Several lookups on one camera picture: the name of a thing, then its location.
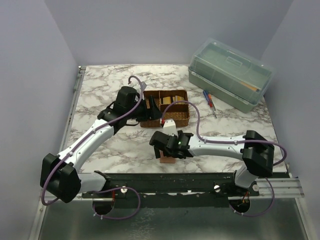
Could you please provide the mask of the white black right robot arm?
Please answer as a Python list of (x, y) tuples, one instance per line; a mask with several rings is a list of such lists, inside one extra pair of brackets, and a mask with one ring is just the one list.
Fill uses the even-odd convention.
[(156, 131), (149, 145), (154, 148), (157, 158), (163, 154), (176, 159), (218, 156), (243, 161), (230, 183), (230, 191), (236, 196), (247, 192), (257, 178), (273, 175), (275, 148), (254, 130), (230, 138), (202, 137), (181, 130), (174, 135)]

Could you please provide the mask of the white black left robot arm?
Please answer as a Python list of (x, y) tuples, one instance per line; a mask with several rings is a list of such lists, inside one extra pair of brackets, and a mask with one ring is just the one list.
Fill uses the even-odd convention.
[(123, 86), (116, 100), (98, 114), (84, 135), (57, 155), (49, 153), (43, 158), (40, 186), (64, 203), (85, 192), (107, 197), (111, 185), (106, 182), (106, 176), (95, 172), (92, 178), (82, 179), (78, 175), (79, 170), (102, 143), (127, 126), (128, 120), (140, 123), (159, 120), (161, 116), (156, 96), (144, 96), (133, 87)]

